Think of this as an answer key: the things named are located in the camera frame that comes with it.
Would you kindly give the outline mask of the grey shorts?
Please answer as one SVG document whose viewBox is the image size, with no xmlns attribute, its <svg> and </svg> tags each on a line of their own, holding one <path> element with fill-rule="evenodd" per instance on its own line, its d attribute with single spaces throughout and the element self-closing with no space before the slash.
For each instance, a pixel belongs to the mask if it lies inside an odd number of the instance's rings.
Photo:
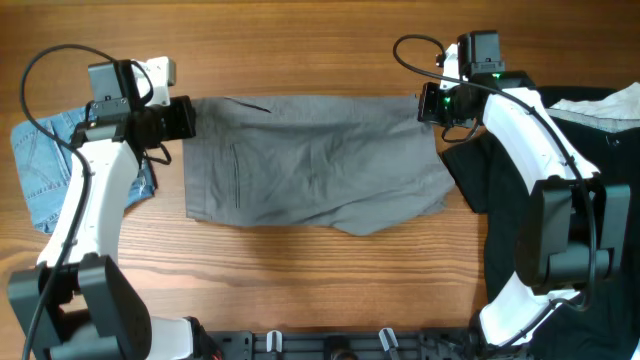
<svg viewBox="0 0 640 360">
<path fill-rule="evenodd" d="M 441 211 L 454 181 L 414 96 L 212 97 L 183 144 L 189 218 L 366 236 Z"/>
</svg>

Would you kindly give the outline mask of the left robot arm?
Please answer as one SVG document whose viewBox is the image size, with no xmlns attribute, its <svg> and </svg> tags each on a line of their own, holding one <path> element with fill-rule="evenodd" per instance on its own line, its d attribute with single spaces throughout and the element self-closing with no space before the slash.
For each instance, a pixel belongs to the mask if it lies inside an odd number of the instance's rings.
<svg viewBox="0 0 640 360">
<path fill-rule="evenodd" d="M 198 359 L 206 334 L 190 317 L 153 317 L 118 267 L 128 193 L 150 149 L 195 134 L 186 96 L 172 97 L 167 57 L 88 69 L 95 118 L 68 141 L 73 170 L 61 214 L 36 265 L 15 272 L 8 299 L 26 359 Z"/>
</svg>

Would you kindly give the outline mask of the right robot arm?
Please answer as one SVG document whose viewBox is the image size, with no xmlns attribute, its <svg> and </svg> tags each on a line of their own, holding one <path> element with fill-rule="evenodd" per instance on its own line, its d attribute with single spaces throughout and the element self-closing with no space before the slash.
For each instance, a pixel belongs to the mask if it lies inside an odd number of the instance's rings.
<svg viewBox="0 0 640 360">
<path fill-rule="evenodd" d="M 529 204 L 515 241 L 515 270 L 476 316 L 477 357 L 514 353 L 558 308 L 587 310 L 595 285 L 618 272 L 630 203 L 607 185 L 547 114 L 523 71 L 509 71 L 494 30 L 472 31 L 436 57 L 418 119 L 449 130 L 485 127 L 524 181 Z"/>
</svg>

